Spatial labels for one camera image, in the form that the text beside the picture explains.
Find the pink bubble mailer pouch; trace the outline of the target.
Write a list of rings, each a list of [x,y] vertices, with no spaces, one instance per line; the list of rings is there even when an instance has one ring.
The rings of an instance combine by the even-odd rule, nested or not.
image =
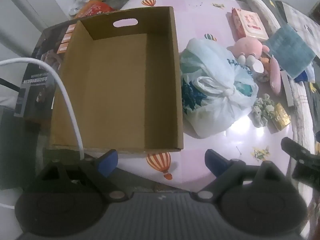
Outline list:
[[[281,74],[278,61],[273,57],[270,58],[270,86],[276,96],[281,92]]]

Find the brown cardboard box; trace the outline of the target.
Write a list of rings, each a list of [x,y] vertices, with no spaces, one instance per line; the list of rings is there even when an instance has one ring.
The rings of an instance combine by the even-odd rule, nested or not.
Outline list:
[[[59,75],[84,150],[183,148],[180,63],[172,7],[144,7],[76,22]]]

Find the white plastic shopping bag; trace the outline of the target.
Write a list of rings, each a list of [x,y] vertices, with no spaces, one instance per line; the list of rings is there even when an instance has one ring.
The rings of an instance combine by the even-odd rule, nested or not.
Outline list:
[[[192,38],[180,54],[180,73],[183,113],[198,137],[229,129],[257,99],[251,70],[215,41]]]

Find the dark printed flat carton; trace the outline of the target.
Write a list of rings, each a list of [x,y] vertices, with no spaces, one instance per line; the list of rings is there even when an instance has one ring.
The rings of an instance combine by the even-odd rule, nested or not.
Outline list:
[[[76,20],[49,27],[41,34],[31,57],[50,65],[57,73],[75,28]],[[42,124],[52,116],[56,82],[41,66],[29,63],[18,93],[15,116]]]

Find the blue checked towel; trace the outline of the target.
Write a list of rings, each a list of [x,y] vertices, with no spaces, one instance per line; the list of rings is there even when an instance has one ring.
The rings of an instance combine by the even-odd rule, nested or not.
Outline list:
[[[288,24],[279,28],[268,40],[263,42],[271,56],[278,61],[282,70],[295,79],[313,61],[316,54]]]

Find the orange snack bag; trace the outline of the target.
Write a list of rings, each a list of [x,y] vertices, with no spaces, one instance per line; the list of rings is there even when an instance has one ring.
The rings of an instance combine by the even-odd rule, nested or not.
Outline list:
[[[115,11],[115,9],[102,1],[90,0],[80,9],[80,11],[74,16],[74,18],[83,18],[113,11]]]

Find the rolled white quilt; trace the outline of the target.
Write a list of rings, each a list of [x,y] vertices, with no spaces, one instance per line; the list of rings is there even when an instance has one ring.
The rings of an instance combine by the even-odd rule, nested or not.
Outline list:
[[[256,12],[269,36],[281,28],[273,12],[262,0],[246,0],[253,12]]]

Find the gold foil packet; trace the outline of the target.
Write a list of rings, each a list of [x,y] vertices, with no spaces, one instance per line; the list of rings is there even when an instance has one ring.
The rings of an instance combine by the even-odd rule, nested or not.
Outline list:
[[[278,131],[291,124],[291,118],[281,103],[274,105],[274,110],[271,112],[271,120]]]

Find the pink plush toy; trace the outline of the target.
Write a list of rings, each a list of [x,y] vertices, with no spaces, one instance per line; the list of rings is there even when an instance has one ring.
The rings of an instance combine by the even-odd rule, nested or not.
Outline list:
[[[270,49],[258,39],[243,37],[227,49],[233,54],[239,64],[249,67],[255,74],[263,74],[264,66],[259,59],[263,53],[269,53]]]

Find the green floral scrunchie cloth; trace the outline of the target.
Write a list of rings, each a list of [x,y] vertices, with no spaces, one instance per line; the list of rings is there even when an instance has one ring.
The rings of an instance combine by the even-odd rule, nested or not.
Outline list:
[[[274,106],[274,101],[271,100],[270,95],[267,93],[256,99],[251,111],[255,127],[267,126],[268,121],[274,117]]]

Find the pink wet wipes pack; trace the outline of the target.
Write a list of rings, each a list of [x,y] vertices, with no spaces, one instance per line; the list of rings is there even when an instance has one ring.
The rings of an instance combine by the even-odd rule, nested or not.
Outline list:
[[[256,12],[233,8],[232,19],[239,38],[253,37],[261,42],[268,40],[268,34]]]

